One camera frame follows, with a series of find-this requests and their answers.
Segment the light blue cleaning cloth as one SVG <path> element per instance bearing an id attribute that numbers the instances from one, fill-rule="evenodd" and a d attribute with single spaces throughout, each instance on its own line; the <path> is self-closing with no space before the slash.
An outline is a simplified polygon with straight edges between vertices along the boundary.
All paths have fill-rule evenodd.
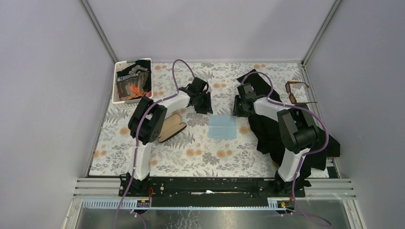
<path id="1" fill-rule="evenodd" d="M 211 139 L 235 139 L 236 117 L 231 115 L 211 115 L 208 137 Z"/>

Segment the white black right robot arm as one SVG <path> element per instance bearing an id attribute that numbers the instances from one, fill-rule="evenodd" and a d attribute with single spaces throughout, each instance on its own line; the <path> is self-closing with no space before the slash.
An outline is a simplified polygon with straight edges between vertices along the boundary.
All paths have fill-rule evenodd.
<path id="1" fill-rule="evenodd" d="M 274 183 L 275 193 L 285 197 L 292 190 L 292 181 L 299 176 L 306 154 L 319 140 L 320 134 L 312 113 L 305 104 L 291 106 L 257 95 L 251 84 L 237 87 L 233 115 L 261 115 L 278 122 L 285 152 Z"/>

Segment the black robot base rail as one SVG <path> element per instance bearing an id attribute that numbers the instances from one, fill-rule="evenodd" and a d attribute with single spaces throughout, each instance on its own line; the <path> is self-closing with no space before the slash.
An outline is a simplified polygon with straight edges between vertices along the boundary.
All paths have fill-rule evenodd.
<path id="1" fill-rule="evenodd" d="M 282 182 L 276 178 L 218 177 L 146 177 L 143 181 L 120 175 L 120 197 L 142 197 L 157 200 L 158 205 L 179 206 L 259 206 L 260 201 L 280 198 L 287 202 L 305 196 L 308 181 Z"/>

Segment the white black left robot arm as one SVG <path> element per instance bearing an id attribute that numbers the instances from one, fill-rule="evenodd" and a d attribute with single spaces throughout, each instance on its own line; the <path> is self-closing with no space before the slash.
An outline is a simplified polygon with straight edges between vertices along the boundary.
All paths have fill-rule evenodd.
<path id="1" fill-rule="evenodd" d="M 166 98 L 152 100 L 143 97 L 128 122 L 130 135 L 134 141 L 132 165 L 128 170 L 134 180 L 130 190 L 136 196 L 143 196 L 148 191 L 149 157 L 151 146 L 161 133 L 166 115 L 179 109 L 192 106 L 198 114 L 212 114 L 211 93 L 209 84 L 198 77 L 178 92 Z"/>

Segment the black glasses case tan lining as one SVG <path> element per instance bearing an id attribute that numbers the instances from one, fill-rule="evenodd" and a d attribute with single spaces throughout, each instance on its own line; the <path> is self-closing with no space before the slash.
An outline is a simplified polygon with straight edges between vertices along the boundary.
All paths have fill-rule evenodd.
<path id="1" fill-rule="evenodd" d="M 158 142 L 163 143 L 170 140 L 186 127 L 187 124 L 182 121 L 181 116 L 179 114 L 173 114 L 164 120 Z"/>

